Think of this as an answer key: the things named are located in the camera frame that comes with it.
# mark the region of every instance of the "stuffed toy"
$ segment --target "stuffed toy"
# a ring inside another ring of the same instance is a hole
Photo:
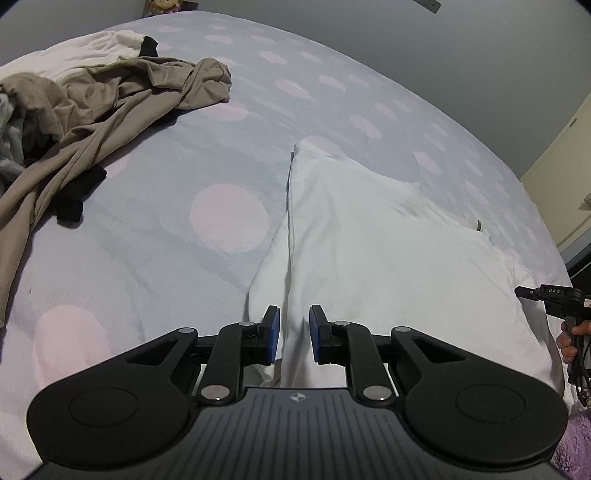
[[[171,14],[181,10],[183,0],[154,0],[148,8],[148,17],[161,14]]]

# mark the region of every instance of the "gray wall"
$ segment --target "gray wall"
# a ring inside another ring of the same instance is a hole
[[[0,18],[0,65],[142,16],[145,0],[20,0]]]
[[[451,116],[521,176],[591,91],[575,0],[201,0],[328,45]]]

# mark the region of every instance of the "purple fluffy blanket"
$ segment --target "purple fluffy blanket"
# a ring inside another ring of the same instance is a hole
[[[552,458],[552,465],[571,480],[591,479],[590,410],[571,416],[566,432]]]

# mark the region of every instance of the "light blue bedsheet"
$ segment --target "light blue bedsheet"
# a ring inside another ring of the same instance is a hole
[[[48,218],[33,235],[0,364],[3,480],[38,462],[24,418],[40,388],[177,327],[211,335],[242,319],[303,138],[420,183],[441,207],[480,219],[538,283],[568,284],[510,169],[392,80],[313,41],[225,15],[162,15],[119,28],[154,37],[161,56],[224,61],[231,100],[141,135],[106,162],[108,178],[78,228]]]

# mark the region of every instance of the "wall outlet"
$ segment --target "wall outlet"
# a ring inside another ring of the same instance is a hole
[[[439,8],[441,7],[441,3],[439,3],[437,0],[414,0],[414,1],[416,3],[418,3],[419,5],[422,5],[423,7],[425,7],[430,12],[433,12],[434,14],[436,14],[437,11],[439,10]]]

